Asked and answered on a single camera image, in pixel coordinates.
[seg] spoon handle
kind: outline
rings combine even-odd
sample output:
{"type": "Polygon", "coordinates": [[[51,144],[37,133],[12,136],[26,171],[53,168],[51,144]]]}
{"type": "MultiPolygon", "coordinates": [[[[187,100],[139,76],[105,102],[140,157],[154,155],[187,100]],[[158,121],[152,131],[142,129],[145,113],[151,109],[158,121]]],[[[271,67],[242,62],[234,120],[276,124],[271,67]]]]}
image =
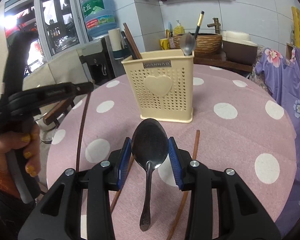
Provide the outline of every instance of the spoon handle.
{"type": "Polygon", "coordinates": [[[150,214],[150,198],[151,198],[151,180],[152,180],[152,162],[147,162],[146,169],[146,197],[145,203],[143,204],[143,211],[140,217],[140,229],[142,231],[147,231],[151,224],[151,214],[150,214]]]}

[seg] soap dispenser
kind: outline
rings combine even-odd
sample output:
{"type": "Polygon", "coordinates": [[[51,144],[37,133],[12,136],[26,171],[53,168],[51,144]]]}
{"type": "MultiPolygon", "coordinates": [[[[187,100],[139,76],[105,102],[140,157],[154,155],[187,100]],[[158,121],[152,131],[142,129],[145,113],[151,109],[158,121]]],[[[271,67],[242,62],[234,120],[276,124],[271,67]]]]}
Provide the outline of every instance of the soap dispenser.
{"type": "Polygon", "coordinates": [[[181,26],[180,22],[177,20],[178,24],[173,30],[173,35],[183,34],[185,33],[184,27],[181,26]]]}

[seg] yellow nail polish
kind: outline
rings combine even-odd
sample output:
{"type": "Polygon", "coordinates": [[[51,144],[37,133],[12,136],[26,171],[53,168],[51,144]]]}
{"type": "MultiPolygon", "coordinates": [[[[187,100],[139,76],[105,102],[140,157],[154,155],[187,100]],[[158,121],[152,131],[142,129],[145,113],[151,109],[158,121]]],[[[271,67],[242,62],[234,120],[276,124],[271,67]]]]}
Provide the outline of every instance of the yellow nail polish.
{"type": "Polygon", "coordinates": [[[32,172],[34,172],[34,167],[33,166],[26,167],[26,172],[31,174],[32,172]]]}
{"type": "Polygon", "coordinates": [[[26,159],[29,159],[31,156],[32,156],[32,153],[31,152],[25,152],[23,154],[23,156],[26,158],[26,159]]]}
{"type": "Polygon", "coordinates": [[[38,138],[38,134],[37,133],[33,133],[31,134],[31,140],[36,140],[38,138]]]}
{"type": "Polygon", "coordinates": [[[30,134],[26,134],[24,136],[21,137],[21,141],[23,142],[30,142],[31,141],[31,137],[30,137],[30,134]]]}

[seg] purple dress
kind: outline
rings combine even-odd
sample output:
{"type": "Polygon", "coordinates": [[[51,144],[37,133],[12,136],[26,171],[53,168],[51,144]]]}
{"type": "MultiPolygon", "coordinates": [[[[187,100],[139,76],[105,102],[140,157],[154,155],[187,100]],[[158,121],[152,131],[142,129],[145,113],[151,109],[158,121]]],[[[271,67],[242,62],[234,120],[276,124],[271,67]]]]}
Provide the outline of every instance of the purple dress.
{"type": "Polygon", "coordinates": [[[291,60],[276,50],[266,49],[255,70],[258,75],[264,73],[273,99],[287,111],[297,134],[297,173],[287,203],[276,221],[283,237],[300,218],[300,49],[292,51],[291,60]]]}

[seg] metal screw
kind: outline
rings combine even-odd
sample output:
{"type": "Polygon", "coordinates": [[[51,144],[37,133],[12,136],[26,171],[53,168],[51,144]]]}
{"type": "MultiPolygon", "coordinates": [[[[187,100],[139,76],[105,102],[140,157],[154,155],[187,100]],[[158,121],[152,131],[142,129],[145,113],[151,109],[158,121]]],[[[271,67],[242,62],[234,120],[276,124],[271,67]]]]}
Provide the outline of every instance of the metal screw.
{"type": "Polygon", "coordinates": [[[234,171],[234,169],[226,169],[226,174],[232,176],[235,174],[235,171],[234,171]]]}
{"type": "Polygon", "coordinates": [[[110,161],[102,161],[100,165],[101,167],[108,167],[110,165],[110,161]]]}
{"type": "Polygon", "coordinates": [[[67,169],[67,170],[65,171],[65,174],[66,174],[67,176],[73,175],[73,174],[74,174],[74,169],[67,169]]]}
{"type": "Polygon", "coordinates": [[[199,162],[198,161],[190,161],[190,165],[192,167],[198,167],[199,166],[199,162]]]}

